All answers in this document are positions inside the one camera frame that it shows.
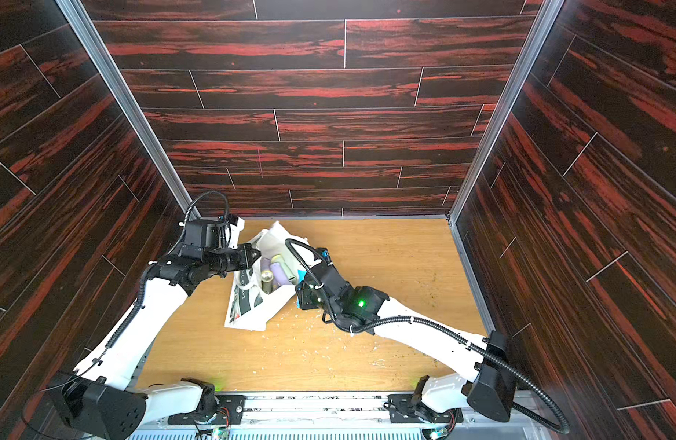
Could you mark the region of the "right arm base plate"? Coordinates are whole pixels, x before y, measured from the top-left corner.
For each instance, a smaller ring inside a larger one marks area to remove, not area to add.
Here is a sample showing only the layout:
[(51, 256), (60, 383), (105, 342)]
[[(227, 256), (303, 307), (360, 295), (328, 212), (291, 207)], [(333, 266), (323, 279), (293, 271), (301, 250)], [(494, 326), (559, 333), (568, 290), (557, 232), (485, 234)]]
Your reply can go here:
[(389, 394), (383, 404), (393, 424), (451, 424), (456, 425), (464, 421), (461, 409), (451, 409), (446, 412), (435, 412), (423, 403), (414, 403), (411, 394)]

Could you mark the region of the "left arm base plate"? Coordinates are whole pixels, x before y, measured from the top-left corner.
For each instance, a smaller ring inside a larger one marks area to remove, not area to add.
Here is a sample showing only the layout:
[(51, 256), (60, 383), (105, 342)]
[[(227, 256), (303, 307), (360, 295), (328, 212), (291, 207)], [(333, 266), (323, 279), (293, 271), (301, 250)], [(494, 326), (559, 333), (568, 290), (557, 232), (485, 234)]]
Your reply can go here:
[(216, 394), (203, 398), (198, 408), (187, 414), (175, 414), (167, 418), (169, 425), (210, 427), (216, 425), (240, 425), (244, 417), (245, 395)]

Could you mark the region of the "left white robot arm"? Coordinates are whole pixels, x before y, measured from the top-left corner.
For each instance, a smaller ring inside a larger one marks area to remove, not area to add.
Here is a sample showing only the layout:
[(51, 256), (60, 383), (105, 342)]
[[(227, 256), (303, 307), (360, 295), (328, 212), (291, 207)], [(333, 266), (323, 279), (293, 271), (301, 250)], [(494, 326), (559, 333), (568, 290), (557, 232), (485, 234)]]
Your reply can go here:
[(213, 422), (219, 404), (212, 384), (185, 378), (136, 389), (134, 374), (169, 318), (201, 282), (249, 270), (260, 257), (249, 243), (235, 249), (206, 247), (167, 254), (145, 269), (130, 309), (69, 379), (48, 390), (63, 424), (94, 437), (126, 439), (141, 425), (178, 414), (195, 424)]

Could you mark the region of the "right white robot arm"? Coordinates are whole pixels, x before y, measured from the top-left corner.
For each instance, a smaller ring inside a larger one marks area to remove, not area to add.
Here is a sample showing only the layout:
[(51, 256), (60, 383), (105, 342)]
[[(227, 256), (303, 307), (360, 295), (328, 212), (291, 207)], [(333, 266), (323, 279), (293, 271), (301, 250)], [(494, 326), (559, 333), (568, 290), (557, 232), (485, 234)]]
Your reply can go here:
[(321, 309), (322, 320), (352, 336), (369, 334), (404, 344), (452, 370), (420, 379), (409, 411), (427, 420), (464, 407), (499, 423), (517, 411), (554, 433), (567, 435), (570, 423), (560, 406), (507, 359), (507, 339), (493, 331), (472, 334), (420, 315), (377, 289), (352, 286), (327, 249), (295, 238), (286, 248), (306, 271), (297, 286), (301, 303)]

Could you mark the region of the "white floral canvas tote bag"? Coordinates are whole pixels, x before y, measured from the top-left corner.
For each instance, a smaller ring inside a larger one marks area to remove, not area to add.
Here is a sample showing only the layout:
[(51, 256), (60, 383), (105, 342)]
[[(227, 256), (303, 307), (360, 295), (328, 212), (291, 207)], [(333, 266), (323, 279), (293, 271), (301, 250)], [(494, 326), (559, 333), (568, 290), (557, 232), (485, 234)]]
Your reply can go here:
[(251, 268), (235, 273), (225, 327), (264, 331), (268, 321), (296, 295), (296, 286), (307, 271), (286, 246), (291, 237), (277, 221), (250, 240), (261, 257)]

